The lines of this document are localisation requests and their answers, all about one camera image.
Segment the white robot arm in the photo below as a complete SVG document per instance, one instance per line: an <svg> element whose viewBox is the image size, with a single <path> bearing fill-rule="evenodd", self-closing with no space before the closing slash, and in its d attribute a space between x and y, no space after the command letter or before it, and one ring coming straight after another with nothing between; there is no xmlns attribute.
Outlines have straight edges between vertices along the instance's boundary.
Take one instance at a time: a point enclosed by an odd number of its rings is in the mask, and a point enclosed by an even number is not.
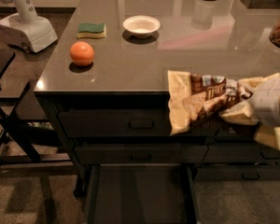
<svg viewBox="0 0 280 224"><path fill-rule="evenodd" d="M280 73L239 81L252 95L219 115L227 122L280 127Z"/></svg>

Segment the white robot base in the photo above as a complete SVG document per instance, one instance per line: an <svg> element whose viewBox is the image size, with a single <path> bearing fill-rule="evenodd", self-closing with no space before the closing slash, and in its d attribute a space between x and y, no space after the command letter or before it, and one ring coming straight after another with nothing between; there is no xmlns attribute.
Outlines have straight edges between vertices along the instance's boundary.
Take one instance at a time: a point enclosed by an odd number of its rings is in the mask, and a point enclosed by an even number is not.
<svg viewBox="0 0 280 224"><path fill-rule="evenodd" d="M53 44L58 36L50 21L38 16L32 0L0 0L13 3L16 13L0 20L3 40L27 53L38 53Z"/></svg>

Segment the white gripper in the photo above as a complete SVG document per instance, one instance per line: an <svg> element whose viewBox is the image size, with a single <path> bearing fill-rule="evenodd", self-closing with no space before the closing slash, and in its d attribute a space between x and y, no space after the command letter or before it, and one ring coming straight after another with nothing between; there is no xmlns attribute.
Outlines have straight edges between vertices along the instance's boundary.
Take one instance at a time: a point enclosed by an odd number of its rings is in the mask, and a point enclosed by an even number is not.
<svg viewBox="0 0 280 224"><path fill-rule="evenodd" d="M247 90L255 90L249 101L242 101L219 113L228 123L280 127L280 73L239 80Z"/></svg>

